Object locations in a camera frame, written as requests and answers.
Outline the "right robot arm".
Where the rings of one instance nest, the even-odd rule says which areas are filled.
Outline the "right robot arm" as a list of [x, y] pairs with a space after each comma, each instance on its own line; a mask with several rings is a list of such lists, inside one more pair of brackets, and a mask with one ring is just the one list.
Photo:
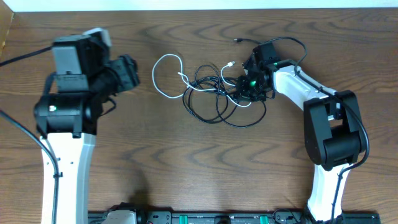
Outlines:
[[303, 111], [305, 149], [314, 163], [313, 187], [307, 202], [307, 220], [341, 221], [341, 199], [350, 170], [369, 155], [369, 138], [361, 121], [356, 95], [336, 91], [307, 75], [295, 60], [282, 60], [271, 40], [258, 42], [243, 63], [236, 82], [236, 101], [265, 101], [280, 93]]

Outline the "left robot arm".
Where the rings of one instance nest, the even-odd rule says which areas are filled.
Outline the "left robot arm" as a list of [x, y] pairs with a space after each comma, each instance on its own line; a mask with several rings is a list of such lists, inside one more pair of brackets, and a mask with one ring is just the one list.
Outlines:
[[56, 71], [45, 81], [34, 107], [40, 142], [45, 146], [42, 223], [88, 223], [90, 163], [98, 119], [111, 97], [140, 84], [129, 55], [110, 59], [105, 29], [54, 40]]

